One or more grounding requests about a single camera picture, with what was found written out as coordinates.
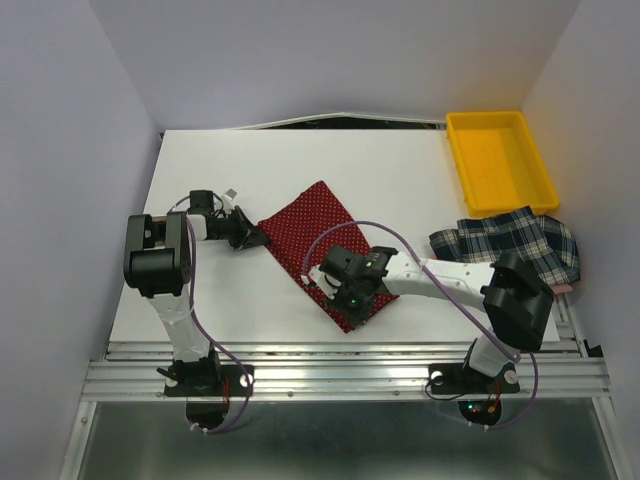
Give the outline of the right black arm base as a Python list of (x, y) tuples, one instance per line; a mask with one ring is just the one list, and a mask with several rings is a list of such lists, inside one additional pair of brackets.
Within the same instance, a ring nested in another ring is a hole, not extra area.
[(502, 415), (502, 397), (520, 392), (518, 375), (508, 362), (495, 376), (471, 369), (467, 361), (432, 363), (424, 392), (435, 401), (456, 401), (462, 417), (471, 424), (496, 427)]

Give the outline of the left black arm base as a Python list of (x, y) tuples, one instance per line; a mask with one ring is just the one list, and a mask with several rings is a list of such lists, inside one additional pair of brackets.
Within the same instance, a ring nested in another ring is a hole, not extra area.
[(173, 360), (156, 372), (164, 379), (163, 395), (184, 399), (190, 428), (207, 435), (229, 431), (253, 394), (254, 367), (236, 361), (223, 365), (215, 350), (194, 362)]

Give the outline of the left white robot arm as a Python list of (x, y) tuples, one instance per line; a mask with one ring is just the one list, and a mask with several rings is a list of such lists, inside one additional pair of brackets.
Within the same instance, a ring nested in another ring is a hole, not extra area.
[(199, 393), (215, 392), (222, 382), (212, 340), (194, 320), (189, 285), (195, 273), (193, 242), (222, 240), (232, 250), (266, 247), (261, 232), (235, 202), (233, 189), (218, 195), (192, 190), (185, 211), (174, 207), (166, 215), (131, 215), (127, 220), (123, 274), (156, 311), (172, 344), (173, 360), (160, 374), (178, 385), (188, 382)]

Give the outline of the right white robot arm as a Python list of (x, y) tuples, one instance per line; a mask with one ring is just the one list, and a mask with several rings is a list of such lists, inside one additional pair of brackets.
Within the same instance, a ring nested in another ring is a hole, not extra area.
[(518, 256), (485, 263), (412, 258), (390, 247), (365, 256), (334, 245), (310, 277), (328, 308), (358, 325), (383, 295), (450, 301), (482, 332), (460, 366), (463, 384), (482, 390), (521, 353), (540, 350), (554, 293)]

